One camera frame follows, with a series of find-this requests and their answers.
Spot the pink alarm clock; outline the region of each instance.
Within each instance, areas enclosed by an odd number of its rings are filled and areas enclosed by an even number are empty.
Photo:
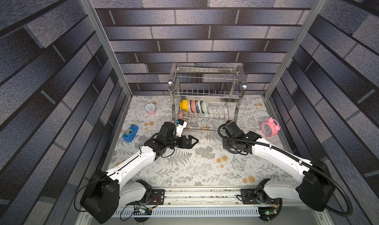
[[[261,124],[261,130],[266,137],[274,136],[280,130],[280,126],[277,120],[270,118],[266,122]]]

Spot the metal plate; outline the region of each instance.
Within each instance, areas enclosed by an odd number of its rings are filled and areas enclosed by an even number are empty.
[[[164,192],[165,190],[151,190],[151,195],[154,195],[158,199],[158,204],[164,204]],[[150,201],[147,204],[156,205],[157,200],[154,197],[151,197]]]

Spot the yellow bowl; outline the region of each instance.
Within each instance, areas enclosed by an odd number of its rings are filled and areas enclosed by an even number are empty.
[[[182,101],[180,101],[179,106],[181,109],[186,110],[188,112],[187,104],[188,104],[187,100],[182,100]]]

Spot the gray brick wallpaper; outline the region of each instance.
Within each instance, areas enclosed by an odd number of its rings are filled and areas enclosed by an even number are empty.
[[[249,83],[269,83],[315,0],[92,1],[133,94],[154,95],[168,94],[172,62],[241,63]]]
[[[0,28],[0,224],[73,224],[126,94],[79,0],[2,0]]]
[[[324,161],[354,213],[379,224],[378,0],[327,0],[270,99],[294,154]],[[343,210],[334,194],[330,206]]]

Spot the wire rack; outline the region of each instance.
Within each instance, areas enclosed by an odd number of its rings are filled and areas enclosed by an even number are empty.
[[[208,102],[208,104],[209,114],[188,113],[187,130],[216,131],[221,124],[230,119],[226,102]]]
[[[220,67],[187,67],[173,63],[169,77],[169,91],[176,120],[175,99],[208,101],[211,114],[188,113],[187,128],[217,130],[229,120],[227,102],[236,102],[234,122],[246,90],[242,65],[233,69]]]
[[[239,83],[243,83],[244,76],[239,68],[175,66],[170,77],[170,90],[175,99],[213,98],[219,102],[238,102],[242,95],[242,85]]]

